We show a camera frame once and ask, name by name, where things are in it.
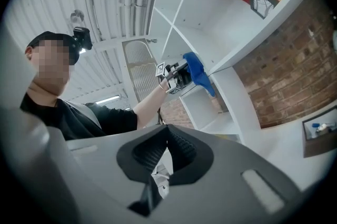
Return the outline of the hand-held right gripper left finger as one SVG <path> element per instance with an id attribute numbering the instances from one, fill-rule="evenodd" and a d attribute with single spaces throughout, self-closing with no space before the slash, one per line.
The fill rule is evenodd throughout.
<path id="1" fill-rule="evenodd" d="M 161 202 L 158 186 L 152 177 L 152 172 L 167 148 L 167 127 L 157 126 L 143 136 L 134 139 L 117 152 L 117 164 L 132 181 L 145 184 L 138 200 L 129 205 L 129 209 L 149 216 Z"/>

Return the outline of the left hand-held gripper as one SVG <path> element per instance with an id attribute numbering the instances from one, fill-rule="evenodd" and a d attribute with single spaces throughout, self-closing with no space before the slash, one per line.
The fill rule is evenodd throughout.
<path id="1" fill-rule="evenodd" d="M 186 59 L 182 59 L 172 65 L 162 62 L 156 66 L 155 76 L 158 78 L 158 82 L 160 83 L 164 78 L 169 82 L 170 89 L 165 93 L 179 93 L 194 83 L 191 74 L 187 71 L 188 68 Z"/>

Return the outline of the person's left hand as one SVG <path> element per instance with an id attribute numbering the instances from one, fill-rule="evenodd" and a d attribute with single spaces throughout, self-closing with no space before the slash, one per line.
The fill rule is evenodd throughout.
<path id="1" fill-rule="evenodd" d="M 168 91 L 170 89 L 169 87 L 169 82 L 166 78 L 164 78 L 160 83 L 159 83 L 159 86 L 161 87 L 161 89 L 163 91 Z"/>

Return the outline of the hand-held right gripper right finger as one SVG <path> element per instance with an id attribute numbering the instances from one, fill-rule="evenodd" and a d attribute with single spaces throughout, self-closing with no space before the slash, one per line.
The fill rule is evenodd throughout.
<path id="1" fill-rule="evenodd" d="M 211 168 L 214 153 L 205 142 L 179 129 L 168 125 L 167 148 L 172 157 L 173 174 L 170 186 L 193 184 L 201 179 Z"/>

